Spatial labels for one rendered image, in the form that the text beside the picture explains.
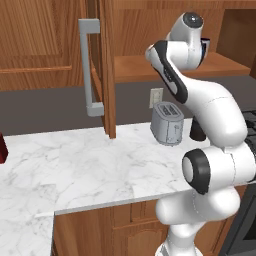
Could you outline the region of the silver toaster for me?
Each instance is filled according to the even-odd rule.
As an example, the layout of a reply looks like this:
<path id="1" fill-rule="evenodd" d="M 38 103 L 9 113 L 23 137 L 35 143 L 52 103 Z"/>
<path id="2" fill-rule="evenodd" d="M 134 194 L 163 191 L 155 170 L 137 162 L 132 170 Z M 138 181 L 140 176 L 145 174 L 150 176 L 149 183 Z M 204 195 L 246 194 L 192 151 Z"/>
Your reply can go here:
<path id="1" fill-rule="evenodd" d="M 182 141 L 184 115 L 171 102 L 158 102 L 153 106 L 150 129 L 158 143 L 176 146 Z"/>

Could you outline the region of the wooden drawer front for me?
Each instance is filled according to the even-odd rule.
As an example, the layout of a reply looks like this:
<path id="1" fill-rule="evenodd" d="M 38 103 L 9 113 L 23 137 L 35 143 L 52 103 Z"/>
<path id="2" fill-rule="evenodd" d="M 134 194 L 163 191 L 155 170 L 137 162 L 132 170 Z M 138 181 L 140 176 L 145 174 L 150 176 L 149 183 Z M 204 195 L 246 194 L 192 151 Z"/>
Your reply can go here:
<path id="1" fill-rule="evenodd" d="M 124 228 L 135 225 L 156 225 L 161 223 L 156 217 L 156 200 L 114 206 L 111 209 L 112 227 Z"/>

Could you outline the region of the wooden base cabinet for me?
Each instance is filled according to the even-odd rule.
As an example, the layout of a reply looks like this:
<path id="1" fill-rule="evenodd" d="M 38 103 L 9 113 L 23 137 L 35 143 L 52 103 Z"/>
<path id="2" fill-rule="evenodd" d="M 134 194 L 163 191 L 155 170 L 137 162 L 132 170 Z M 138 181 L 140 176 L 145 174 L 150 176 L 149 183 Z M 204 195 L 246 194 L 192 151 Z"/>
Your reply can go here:
<path id="1" fill-rule="evenodd" d="M 113 256 L 113 207 L 57 215 L 52 256 Z"/>

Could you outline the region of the wooden base cabinet door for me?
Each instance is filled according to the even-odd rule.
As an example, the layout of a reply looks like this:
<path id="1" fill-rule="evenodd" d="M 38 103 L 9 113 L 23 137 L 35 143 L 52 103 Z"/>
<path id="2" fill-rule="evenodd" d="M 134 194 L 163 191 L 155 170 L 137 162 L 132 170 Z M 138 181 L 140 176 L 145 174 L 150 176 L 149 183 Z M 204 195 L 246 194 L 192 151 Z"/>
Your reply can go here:
<path id="1" fill-rule="evenodd" d="M 155 256 L 166 239 L 168 227 L 159 221 L 113 229 L 113 256 Z"/>

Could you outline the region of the black hob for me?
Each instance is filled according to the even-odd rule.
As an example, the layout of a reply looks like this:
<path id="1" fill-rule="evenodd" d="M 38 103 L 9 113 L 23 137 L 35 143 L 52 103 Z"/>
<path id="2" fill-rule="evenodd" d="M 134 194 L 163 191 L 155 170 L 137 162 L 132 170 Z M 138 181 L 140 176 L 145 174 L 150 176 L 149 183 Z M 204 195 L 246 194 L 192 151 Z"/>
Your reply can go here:
<path id="1" fill-rule="evenodd" d="M 245 142 L 248 144 L 256 158 L 256 110 L 243 111 L 242 114 L 248 131 Z"/>

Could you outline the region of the dark red box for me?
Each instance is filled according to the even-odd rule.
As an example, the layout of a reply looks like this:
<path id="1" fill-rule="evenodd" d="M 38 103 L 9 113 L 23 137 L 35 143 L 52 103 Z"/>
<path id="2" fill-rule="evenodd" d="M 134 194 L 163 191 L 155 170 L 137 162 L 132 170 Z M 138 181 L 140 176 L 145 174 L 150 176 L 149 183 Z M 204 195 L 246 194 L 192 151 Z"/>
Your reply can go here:
<path id="1" fill-rule="evenodd" d="M 0 132 L 0 164 L 4 164 L 8 157 L 8 149 L 3 138 L 2 133 Z"/>

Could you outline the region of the dark grey oven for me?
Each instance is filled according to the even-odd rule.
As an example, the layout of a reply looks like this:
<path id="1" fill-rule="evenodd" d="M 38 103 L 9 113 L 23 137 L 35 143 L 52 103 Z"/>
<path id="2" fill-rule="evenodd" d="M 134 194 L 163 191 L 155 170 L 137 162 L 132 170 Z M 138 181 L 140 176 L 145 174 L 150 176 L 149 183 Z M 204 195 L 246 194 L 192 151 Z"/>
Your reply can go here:
<path id="1" fill-rule="evenodd" d="M 218 256 L 256 256 L 256 183 L 247 186 Z"/>

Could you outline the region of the white wall outlet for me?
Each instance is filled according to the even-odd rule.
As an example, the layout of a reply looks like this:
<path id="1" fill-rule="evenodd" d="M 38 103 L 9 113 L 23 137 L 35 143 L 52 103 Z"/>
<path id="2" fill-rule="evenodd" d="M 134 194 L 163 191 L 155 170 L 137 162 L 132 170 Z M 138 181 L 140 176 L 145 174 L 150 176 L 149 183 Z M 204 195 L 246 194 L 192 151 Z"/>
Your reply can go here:
<path id="1" fill-rule="evenodd" d="M 150 90 L 149 107 L 152 108 L 155 103 L 161 102 L 163 98 L 163 88 L 152 88 Z"/>

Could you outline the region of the open wooden wall cabinet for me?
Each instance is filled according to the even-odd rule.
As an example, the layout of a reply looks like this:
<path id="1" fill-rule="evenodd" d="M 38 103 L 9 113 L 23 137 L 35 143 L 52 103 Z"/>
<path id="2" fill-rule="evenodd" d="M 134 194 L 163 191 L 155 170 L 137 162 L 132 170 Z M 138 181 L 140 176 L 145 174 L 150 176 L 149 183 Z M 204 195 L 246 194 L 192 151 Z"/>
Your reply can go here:
<path id="1" fill-rule="evenodd" d="M 146 48 L 165 38 L 176 19 L 194 11 L 204 19 L 203 36 L 210 50 L 189 77 L 247 75 L 250 69 L 217 52 L 224 12 L 256 10 L 256 0 L 113 0 L 115 81 L 154 81 L 158 74 L 146 61 Z"/>

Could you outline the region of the wooden wall cabinet door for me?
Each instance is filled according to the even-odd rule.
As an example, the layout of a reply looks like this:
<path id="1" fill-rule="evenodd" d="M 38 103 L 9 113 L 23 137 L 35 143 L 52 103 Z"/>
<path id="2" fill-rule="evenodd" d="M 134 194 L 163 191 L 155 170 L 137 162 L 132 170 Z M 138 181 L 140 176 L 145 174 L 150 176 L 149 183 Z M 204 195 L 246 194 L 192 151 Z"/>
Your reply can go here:
<path id="1" fill-rule="evenodd" d="M 248 67 L 256 79 L 256 9 L 224 12 L 217 52 Z"/>
<path id="2" fill-rule="evenodd" d="M 83 84 L 85 0 L 0 0 L 0 91 Z"/>
<path id="3" fill-rule="evenodd" d="M 85 0 L 86 17 L 97 18 L 100 33 L 89 36 L 91 78 L 97 101 L 104 105 L 102 123 L 110 139 L 116 137 L 113 0 Z"/>

